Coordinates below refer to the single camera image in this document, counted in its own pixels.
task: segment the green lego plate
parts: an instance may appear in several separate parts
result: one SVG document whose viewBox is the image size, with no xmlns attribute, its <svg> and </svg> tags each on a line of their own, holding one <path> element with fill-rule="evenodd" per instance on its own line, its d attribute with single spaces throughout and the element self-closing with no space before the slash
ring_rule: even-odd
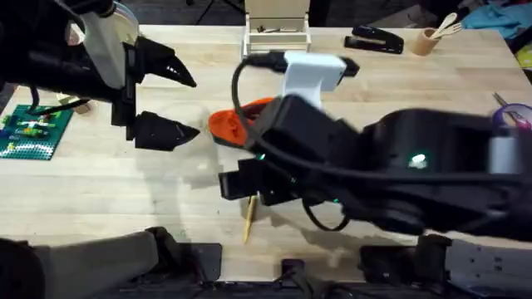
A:
<svg viewBox="0 0 532 299">
<path fill-rule="evenodd" d="M 39 124 L 39 116 L 26 113 L 30 105 L 17 105 L 11 115 L 2 120 L 0 133 L 0 158 L 49 160 L 67 128 L 73 111 L 64 110 L 50 115 Z M 50 108 L 38 106 L 36 110 Z"/>
</svg>

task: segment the black stapler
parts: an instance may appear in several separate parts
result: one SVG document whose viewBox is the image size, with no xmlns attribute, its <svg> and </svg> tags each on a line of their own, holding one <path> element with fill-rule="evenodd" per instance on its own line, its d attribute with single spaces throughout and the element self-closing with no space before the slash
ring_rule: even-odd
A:
<svg viewBox="0 0 532 299">
<path fill-rule="evenodd" d="M 368 26 L 352 29 L 352 36 L 345 37 L 344 47 L 368 51 L 401 54 L 405 42 L 397 35 Z"/>
</svg>

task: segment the wooden tabletop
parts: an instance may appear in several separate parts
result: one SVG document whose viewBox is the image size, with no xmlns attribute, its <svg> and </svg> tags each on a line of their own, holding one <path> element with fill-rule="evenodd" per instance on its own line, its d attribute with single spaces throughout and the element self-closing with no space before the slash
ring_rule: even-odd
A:
<svg viewBox="0 0 532 299">
<path fill-rule="evenodd" d="M 164 226 L 181 242 L 224 246 L 223 280 L 271 280 L 283 258 L 303 258 L 308 268 L 329 279 L 359 279 L 357 250 L 364 244 L 413 244 L 415 238 L 351 222 L 341 233 L 324 233 L 307 219 L 299 201 L 259 207 L 243 245 L 244 201 L 220 197 L 217 173 L 236 169 L 249 154 L 215 145 L 206 129 L 209 114 L 231 108 L 229 83 L 239 62 L 240 27 L 143 26 L 149 38 L 176 50 L 198 83 L 189 88 L 147 76 L 137 87 L 138 111 L 149 110 L 202 129 L 175 151 L 135 149 L 123 128 L 110 126 L 108 104 L 92 102 L 92 112 L 74 115 L 50 161 L 0 160 L 0 235 L 33 244 L 64 244 Z M 349 56 L 361 70 L 345 78 L 324 107 L 357 128 L 406 107 L 431 107 L 488 115 L 497 107 L 491 94 L 508 102 L 532 104 L 532 86 L 495 31 L 464 30 L 445 37 L 427 57 L 408 51 L 418 31 L 390 30 L 406 41 L 405 52 L 389 55 L 344 49 L 350 28 L 313 28 L 312 51 Z M 240 98 L 275 96 L 282 77 L 246 70 Z M 41 92 L 42 103 L 57 104 Z M 3 114 L 29 104 L 21 87 Z M 315 208 L 325 223 L 338 223 L 335 204 Z M 527 246 L 504 240 L 480 243 Z"/>
</svg>

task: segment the pencil cup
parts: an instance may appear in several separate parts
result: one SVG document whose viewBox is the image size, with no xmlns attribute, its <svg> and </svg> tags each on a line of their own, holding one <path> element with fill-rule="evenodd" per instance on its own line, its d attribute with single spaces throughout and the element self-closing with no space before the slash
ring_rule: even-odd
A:
<svg viewBox="0 0 532 299">
<path fill-rule="evenodd" d="M 417 36 L 416 41 L 410 48 L 412 53 L 419 56 L 427 56 L 431 54 L 432 49 L 438 44 L 441 40 L 441 37 L 431 38 L 431 35 L 436 31 L 435 28 L 425 28 Z"/>
</svg>

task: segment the blue cloth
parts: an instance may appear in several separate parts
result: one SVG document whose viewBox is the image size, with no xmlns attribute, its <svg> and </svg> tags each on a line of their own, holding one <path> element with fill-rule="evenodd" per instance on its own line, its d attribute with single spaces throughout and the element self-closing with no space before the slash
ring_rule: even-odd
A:
<svg viewBox="0 0 532 299">
<path fill-rule="evenodd" d="M 532 3 L 499 7 L 490 2 L 462 20 L 468 29 L 496 29 L 504 38 L 516 37 L 521 28 L 532 26 Z"/>
</svg>

